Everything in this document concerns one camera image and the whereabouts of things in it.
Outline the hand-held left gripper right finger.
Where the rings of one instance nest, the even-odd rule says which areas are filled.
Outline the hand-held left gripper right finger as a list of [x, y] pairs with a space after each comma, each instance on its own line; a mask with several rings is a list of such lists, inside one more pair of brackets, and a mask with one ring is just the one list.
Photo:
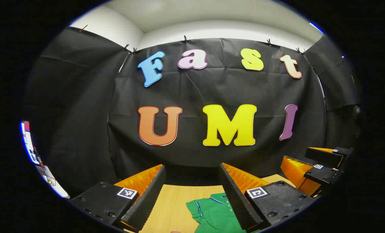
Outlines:
[[247, 233], [277, 225], [314, 202], [283, 180], [267, 183], [225, 163], [219, 166], [219, 180]]

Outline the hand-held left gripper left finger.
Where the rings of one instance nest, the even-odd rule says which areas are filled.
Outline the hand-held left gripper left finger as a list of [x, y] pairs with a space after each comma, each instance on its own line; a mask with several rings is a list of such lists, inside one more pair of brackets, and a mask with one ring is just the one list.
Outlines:
[[165, 180], [165, 166], [156, 165], [115, 184], [95, 184], [70, 202], [108, 226], [137, 233], [147, 222]]

